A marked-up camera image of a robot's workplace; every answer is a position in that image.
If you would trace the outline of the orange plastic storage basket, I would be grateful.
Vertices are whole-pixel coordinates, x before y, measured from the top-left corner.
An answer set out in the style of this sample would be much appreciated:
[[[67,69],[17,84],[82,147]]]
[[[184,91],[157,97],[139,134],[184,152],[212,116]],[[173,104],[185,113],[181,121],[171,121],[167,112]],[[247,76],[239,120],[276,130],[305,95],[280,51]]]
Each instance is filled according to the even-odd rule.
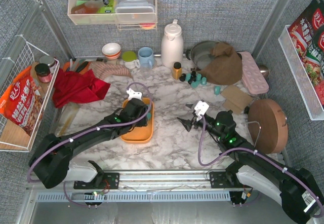
[[[150,105],[150,99],[148,97],[142,98],[142,101],[138,99],[132,99],[130,102],[127,100],[123,103],[123,109],[119,113],[122,116],[122,120],[126,120],[127,122],[134,121],[140,118],[143,114],[145,114]],[[154,105],[152,103],[151,109],[149,113],[152,114],[151,120],[147,120],[145,116],[140,121],[136,122],[133,125],[130,125],[130,129],[126,134],[120,136],[120,138],[130,144],[145,144],[147,143],[152,135],[154,128]]]

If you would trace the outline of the green capsule with number 3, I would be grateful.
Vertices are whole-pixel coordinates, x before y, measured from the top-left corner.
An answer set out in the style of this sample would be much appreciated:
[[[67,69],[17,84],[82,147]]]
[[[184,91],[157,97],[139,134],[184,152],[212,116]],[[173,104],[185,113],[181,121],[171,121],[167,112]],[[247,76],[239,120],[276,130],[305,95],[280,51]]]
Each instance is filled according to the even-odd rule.
[[[215,86],[215,87],[214,87],[214,94],[215,94],[215,95],[219,95],[220,92],[221,92],[221,87],[220,87],[220,86]]]

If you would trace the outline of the brown cardboard sheet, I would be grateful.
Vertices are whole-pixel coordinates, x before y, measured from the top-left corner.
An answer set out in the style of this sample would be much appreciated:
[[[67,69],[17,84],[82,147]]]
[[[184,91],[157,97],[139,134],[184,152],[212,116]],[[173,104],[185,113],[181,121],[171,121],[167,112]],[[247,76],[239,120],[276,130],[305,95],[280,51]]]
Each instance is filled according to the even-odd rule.
[[[227,86],[221,92],[221,95],[226,99],[223,103],[223,107],[227,110],[231,110],[236,115],[240,115],[245,107],[253,101],[250,95],[243,92],[235,85]]]

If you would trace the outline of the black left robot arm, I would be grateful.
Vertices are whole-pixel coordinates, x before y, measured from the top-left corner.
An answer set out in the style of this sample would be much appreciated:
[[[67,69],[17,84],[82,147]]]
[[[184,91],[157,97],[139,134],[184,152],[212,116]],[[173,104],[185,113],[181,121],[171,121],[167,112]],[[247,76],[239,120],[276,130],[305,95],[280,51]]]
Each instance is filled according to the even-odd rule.
[[[98,186],[103,170],[94,161],[75,160],[74,157],[99,143],[125,135],[135,127],[146,126],[146,115],[151,109],[152,101],[133,98],[123,108],[87,129],[60,137],[46,135],[29,161],[28,181],[33,181],[31,174],[34,173],[48,189],[65,181],[93,181]]]

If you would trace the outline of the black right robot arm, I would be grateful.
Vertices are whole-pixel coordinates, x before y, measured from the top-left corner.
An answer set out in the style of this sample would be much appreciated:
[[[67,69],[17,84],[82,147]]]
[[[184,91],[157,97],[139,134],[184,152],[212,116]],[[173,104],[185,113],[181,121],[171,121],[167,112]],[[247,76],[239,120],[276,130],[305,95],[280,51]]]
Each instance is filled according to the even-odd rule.
[[[296,223],[308,223],[312,218],[323,217],[323,194],[312,173],[305,168],[287,167],[258,151],[236,131],[231,110],[219,112],[215,118],[207,115],[209,105],[204,101],[187,104],[193,108],[192,119],[179,118],[187,131],[201,128],[198,153],[201,153],[205,133],[218,144],[221,154],[210,166],[223,156],[234,162],[226,168],[229,182],[237,181],[249,186],[277,202],[285,214]]]

